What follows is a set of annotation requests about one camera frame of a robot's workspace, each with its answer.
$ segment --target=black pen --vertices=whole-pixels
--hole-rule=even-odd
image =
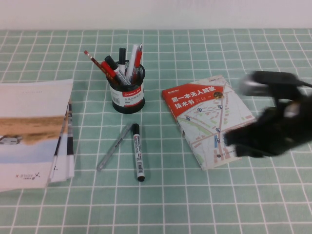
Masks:
[[[119,48],[119,69],[125,74],[126,69],[126,48]]]

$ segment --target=black marker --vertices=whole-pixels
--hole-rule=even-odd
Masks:
[[[141,151],[141,137],[140,137],[140,127],[137,123],[132,125],[133,140],[135,145],[135,157],[136,157],[136,175],[137,180],[143,182],[145,180],[144,170],[143,170],[143,160]]]
[[[119,48],[119,65],[120,70],[125,74],[126,68],[126,48]]]

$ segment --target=grid pattern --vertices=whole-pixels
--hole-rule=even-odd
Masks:
[[[117,60],[119,47],[131,52],[134,43],[143,43],[146,104],[122,115],[83,51],[98,61],[108,54]],[[311,145],[202,171],[160,96],[163,89],[220,74],[237,88],[253,70],[292,72],[312,82],[312,30],[0,31],[1,82],[74,78],[76,154],[73,179],[0,193],[0,234],[309,233]],[[242,99],[255,116],[273,104]],[[146,180],[136,180],[131,134],[96,172],[133,121],[142,125]]]

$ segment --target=black pen holder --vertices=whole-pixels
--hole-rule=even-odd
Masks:
[[[125,63],[125,73],[127,73],[129,60],[126,60]],[[145,104],[143,85],[144,78],[145,69],[141,64],[133,84],[118,85],[110,81],[106,76],[106,79],[110,85],[112,105],[116,111],[123,114],[132,114],[140,111],[143,108]]]

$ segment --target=gray pen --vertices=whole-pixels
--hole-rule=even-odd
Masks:
[[[127,125],[125,127],[125,129],[121,132],[120,137],[115,141],[115,143],[112,146],[112,148],[110,149],[110,151],[107,153],[107,155],[105,155],[105,157],[103,158],[102,162],[97,166],[97,170],[98,171],[101,171],[103,169],[103,167],[105,166],[105,164],[107,163],[109,158],[113,155],[113,153],[116,150],[116,148],[118,147],[118,145],[122,142],[122,140],[125,138],[127,133],[131,130],[132,125],[133,124]]]

